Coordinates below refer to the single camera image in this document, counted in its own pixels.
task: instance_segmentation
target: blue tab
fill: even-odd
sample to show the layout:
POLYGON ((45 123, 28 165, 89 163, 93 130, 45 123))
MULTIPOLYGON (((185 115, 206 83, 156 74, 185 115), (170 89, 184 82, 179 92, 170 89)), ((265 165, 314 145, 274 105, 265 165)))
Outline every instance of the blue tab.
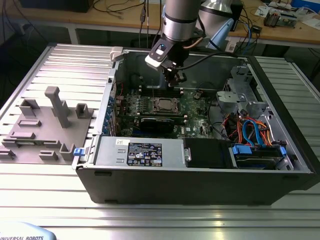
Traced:
POLYGON ((76 148, 73 151, 73 156, 75 156, 75 157, 83 157, 85 155, 86 155, 86 153, 85 153, 85 149, 84 148, 76 148))
POLYGON ((236 154, 252 154, 250 146, 246 146, 246 145, 234 145, 232 147, 232 152, 234 155, 236 155, 236 154))
POLYGON ((287 150, 283 146, 280 147, 280 152, 282 153, 283 157, 287 155, 287 150))

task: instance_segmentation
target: desk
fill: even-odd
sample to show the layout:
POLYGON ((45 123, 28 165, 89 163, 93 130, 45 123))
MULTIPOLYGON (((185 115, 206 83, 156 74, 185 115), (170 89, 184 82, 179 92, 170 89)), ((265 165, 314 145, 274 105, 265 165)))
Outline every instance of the desk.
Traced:
MULTIPOLYGON (((262 27, 258 43, 270 45, 283 45, 301 48, 320 48, 320 30, 312 28, 298 22, 295 28, 290 27, 267 27, 264 26, 264 17, 256 16, 255 12, 263 3, 260 0, 243 0, 249 19, 254 25, 262 27)), ((239 23, 234 32, 230 32, 227 40, 229 40, 227 51, 231 52, 237 42, 242 41, 246 37, 247 32, 242 23, 239 23)))
MULTIPOLYGON (((118 0, 107 0, 108 5, 119 3, 118 0)), ((139 4, 139 0, 131 0, 130 2, 116 6, 113 9, 121 9, 139 4)), ((271 45, 284 45, 305 48, 320 48, 320 31, 301 22, 298 22, 295 28, 287 27, 265 27, 263 17, 255 16, 255 8, 262 5, 260 0, 244 0, 248 17, 253 24, 263 27, 258 43, 271 45)), ((104 1, 100 1, 96 7, 105 10, 104 1)), ((33 23, 37 25, 64 27, 68 29, 71 43, 78 44, 79 39, 76 29, 91 29, 102 31, 130 32, 138 33, 140 28, 141 6, 133 7, 123 11, 123 19, 112 16, 105 12, 99 12, 91 8, 87 13, 68 12, 59 10, 20 8, 23 14, 33 23)), ((27 21, 20 15, 12 0, 7 0, 7 14, 10 20, 17 24, 26 24, 27 21)), ((149 5, 149 33, 156 34, 159 28, 159 5, 149 5)), ((142 33, 147 32, 147 23, 142 26, 142 33)), ((247 33, 241 23, 238 24, 236 31, 230 32, 227 40, 229 44, 227 50, 246 37, 247 33)))
MULTIPOLYGON (((140 14, 142 6, 136 6, 123 11, 123 19, 100 12, 91 8, 86 13, 47 10, 36 8, 22 8, 19 1, 15 0, 22 13, 35 25, 45 25, 67 28, 72 44, 78 44, 79 39, 76 29, 90 29, 115 32, 138 33, 140 29, 140 14)), ((119 3, 119 0, 107 0, 108 5, 119 3)), ((126 4, 115 6, 113 10, 127 8, 139 4, 139 0, 131 0, 126 4)), ((106 10, 104 0, 95 6, 98 9, 106 10)), ((21 16, 13 4, 13 0, 7 0, 7 14, 10 21, 20 25, 28 22, 21 16)), ((149 33, 156 34, 159 29, 159 4, 149 5, 149 33)), ((147 21, 142 26, 142 33, 147 33, 147 21)))

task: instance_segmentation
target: power supply label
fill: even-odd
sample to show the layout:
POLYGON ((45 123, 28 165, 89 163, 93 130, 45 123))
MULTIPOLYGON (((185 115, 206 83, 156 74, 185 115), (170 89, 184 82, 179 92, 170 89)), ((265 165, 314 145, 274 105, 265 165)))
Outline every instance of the power supply label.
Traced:
POLYGON ((129 166, 162 167, 162 160, 161 143, 129 143, 126 161, 129 166))

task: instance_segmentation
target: circuit board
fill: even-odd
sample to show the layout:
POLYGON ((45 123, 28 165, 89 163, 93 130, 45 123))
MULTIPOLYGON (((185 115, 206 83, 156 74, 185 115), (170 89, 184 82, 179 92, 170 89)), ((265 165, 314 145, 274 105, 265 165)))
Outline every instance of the circuit board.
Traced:
POLYGON ((194 99, 195 91, 184 91, 179 98, 141 96, 131 91, 124 97, 125 111, 120 121, 119 136, 144 138, 214 138, 207 110, 208 98, 194 99), (142 118, 168 119, 174 121, 172 132, 154 133, 140 129, 142 118))

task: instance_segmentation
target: sticker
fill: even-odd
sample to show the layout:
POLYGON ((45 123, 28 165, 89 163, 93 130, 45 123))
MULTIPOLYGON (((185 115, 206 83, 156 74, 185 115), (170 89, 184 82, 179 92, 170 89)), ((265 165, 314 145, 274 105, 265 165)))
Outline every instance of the sticker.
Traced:
POLYGON ((117 140, 115 140, 115 145, 128 146, 129 143, 130 143, 130 139, 117 139, 117 140))
POLYGON ((162 144, 128 142, 129 166, 162 167, 162 144))

